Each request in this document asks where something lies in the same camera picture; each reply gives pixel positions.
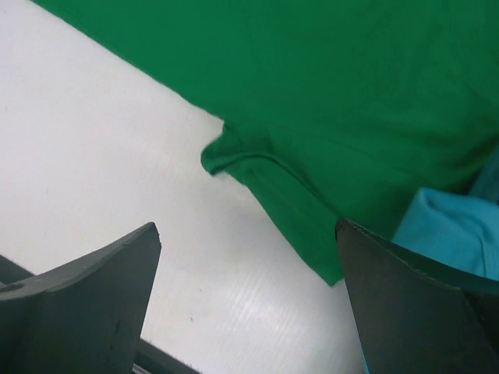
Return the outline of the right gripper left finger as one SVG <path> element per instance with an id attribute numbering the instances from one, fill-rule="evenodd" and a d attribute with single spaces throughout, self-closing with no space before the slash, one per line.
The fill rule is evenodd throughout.
<path id="1" fill-rule="evenodd" d="M 3 373 L 130 373 L 157 265 L 147 223 L 102 249 L 1 286 Z"/>

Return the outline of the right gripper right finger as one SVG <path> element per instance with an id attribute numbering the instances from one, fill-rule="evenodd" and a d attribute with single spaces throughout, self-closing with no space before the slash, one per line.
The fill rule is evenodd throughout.
<path id="1" fill-rule="evenodd" d="M 370 373 L 496 373 L 498 282 L 339 220 L 338 256 Z"/>

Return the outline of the green t shirt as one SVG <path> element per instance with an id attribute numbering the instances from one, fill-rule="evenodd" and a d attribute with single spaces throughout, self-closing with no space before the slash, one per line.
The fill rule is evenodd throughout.
<path id="1" fill-rule="evenodd" d="M 495 1 L 42 1 L 224 122 L 246 186 L 327 284 L 340 218 L 386 238 L 422 187 L 468 188 L 498 143 Z"/>

